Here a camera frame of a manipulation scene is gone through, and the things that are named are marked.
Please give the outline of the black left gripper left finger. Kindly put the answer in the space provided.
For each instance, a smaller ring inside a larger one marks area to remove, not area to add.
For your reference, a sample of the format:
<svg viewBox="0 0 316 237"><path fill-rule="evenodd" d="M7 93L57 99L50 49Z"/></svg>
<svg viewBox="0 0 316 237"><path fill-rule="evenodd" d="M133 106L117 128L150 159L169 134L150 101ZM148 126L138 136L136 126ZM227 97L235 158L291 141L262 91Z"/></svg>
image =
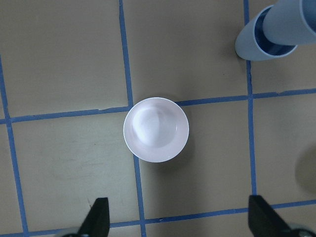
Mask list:
<svg viewBox="0 0 316 237"><path fill-rule="evenodd" d="M107 237L110 231L109 200L97 198L78 230L79 237Z"/></svg>

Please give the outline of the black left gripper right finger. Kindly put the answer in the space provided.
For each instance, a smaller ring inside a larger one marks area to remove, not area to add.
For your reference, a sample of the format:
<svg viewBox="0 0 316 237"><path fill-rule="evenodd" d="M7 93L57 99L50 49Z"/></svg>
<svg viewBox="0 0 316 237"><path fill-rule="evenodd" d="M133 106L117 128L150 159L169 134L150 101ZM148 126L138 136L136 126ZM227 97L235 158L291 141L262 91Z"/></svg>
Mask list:
<svg viewBox="0 0 316 237"><path fill-rule="evenodd" d="M260 195L248 199L248 226L254 237L290 237L291 229Z"/></svg>

